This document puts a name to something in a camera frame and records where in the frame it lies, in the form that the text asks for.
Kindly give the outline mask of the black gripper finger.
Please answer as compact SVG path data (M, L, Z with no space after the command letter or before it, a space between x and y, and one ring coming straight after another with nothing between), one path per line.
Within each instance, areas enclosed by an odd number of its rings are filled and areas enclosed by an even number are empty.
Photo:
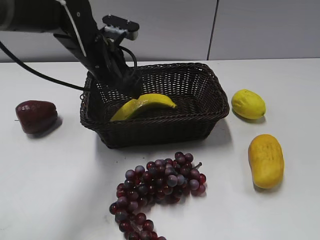
M125 74L117 89L128 97L138 98L142 94L141 74L139 72Z

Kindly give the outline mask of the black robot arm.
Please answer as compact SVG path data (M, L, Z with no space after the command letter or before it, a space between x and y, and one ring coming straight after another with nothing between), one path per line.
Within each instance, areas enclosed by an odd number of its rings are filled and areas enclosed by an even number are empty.
M140 26L112 14L102 18L98 28L87 0L2 0L2 32L52 33L53 36L88 70L88 75L126 96L137 99L142 94L138 67L126 64L128 53L124 39L134 41Z

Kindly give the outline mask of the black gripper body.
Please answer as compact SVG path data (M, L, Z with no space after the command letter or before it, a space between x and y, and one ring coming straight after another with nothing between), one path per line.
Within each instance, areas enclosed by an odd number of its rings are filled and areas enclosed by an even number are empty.
M59 27L53 36L97 79L111 87L130 84L122 50L107 41L88 0L58 0Z

